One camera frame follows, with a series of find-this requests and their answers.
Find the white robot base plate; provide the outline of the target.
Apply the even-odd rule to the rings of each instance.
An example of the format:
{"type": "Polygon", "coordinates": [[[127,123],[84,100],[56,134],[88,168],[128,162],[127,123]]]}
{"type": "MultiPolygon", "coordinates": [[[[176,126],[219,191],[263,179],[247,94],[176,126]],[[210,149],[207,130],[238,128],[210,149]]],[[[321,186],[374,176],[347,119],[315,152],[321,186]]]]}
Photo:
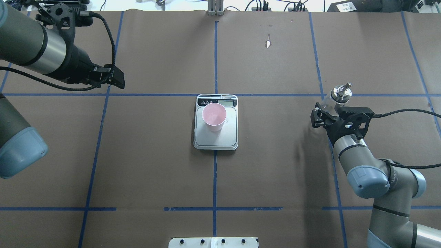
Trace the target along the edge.
{"type": "Polygon", "coordinates": [[[175,237],[169,248],[259,248],[255,237],[175,237]]]}

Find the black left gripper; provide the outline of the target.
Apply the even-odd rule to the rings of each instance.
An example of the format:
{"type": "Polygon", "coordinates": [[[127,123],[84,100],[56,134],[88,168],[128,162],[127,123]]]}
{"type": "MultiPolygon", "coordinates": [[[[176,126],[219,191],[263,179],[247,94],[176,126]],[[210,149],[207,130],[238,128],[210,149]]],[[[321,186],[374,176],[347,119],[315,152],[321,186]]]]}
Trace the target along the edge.
{"type": "Polygon", "coordinates": [[[65,82],[68,84],[108,84],[125,89],[124,72],[111,64],[105,66],[94,64],[87,52],[76,45],[72,47],[67,72],[68,76],[65,82]]]}

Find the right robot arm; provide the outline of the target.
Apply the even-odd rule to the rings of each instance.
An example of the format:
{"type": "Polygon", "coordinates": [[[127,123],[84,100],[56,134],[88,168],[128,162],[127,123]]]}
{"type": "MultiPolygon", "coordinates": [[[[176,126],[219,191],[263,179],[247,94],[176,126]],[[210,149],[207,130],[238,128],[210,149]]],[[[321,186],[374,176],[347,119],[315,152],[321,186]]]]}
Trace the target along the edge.
{"type": "Polygon", "coordinates": [[[364,141],[372,119],[401,110],[376,114],[367,107],[342,106],[335,113],[319,103],[311,112],[313,128],[326,129],[349,185],[363,199],[373,199],[367,231],[369,248],[439,248],[440,230],[410,221],[411,203],[421,197],[427,182],[420,169],[436,168],[403,165],[392,159],[373,156],[364,141]]]}

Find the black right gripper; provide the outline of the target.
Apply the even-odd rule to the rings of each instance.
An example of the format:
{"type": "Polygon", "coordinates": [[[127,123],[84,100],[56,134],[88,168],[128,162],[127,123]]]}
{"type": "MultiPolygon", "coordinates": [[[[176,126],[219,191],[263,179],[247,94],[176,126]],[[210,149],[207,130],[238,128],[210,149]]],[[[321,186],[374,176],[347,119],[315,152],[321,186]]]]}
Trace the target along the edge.
{"type": "Polygon", "coordinates": [[[313,128],[324,127],[332,145],[335,145],[337,140],[346,135],[355,135],[357,137],[357,133],[352,127],[346,127],[349,121],[349,117],[342,119],[338,115],[335,116],[328,113],[320,103],[315,103],[310,115],[311,126],[313,128]]]}

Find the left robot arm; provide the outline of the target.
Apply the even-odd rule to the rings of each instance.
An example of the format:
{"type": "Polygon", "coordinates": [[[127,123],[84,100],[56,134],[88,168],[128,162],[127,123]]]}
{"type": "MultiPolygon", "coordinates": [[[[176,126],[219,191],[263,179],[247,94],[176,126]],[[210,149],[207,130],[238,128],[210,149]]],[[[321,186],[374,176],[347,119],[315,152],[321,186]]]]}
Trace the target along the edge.
{"type": "MultiPolygon", "coordinates": [[[[103,84],[124,89],[124,73],[115,64],[116,44],[109,25],[101,14],[87,9],[88,3],[88,0],[20,0],[21,6],[37,9],[35,19],[5,1],[0,5],[2,61],[66,84],[84,84],[84,88],[60,86],[11,66],[2,66],[1,70],[62,91],[90,91],[103,84]],[[88,53],[74,43],[76,28],[92,25],[95,18],[103,22],[111,44],[112,63],[106,65],[93,63],[88,53]]],[[[0,120],[0,175],[8,179],[43,158],[49,148],[4,94],[0,99],[0,120]]]]}

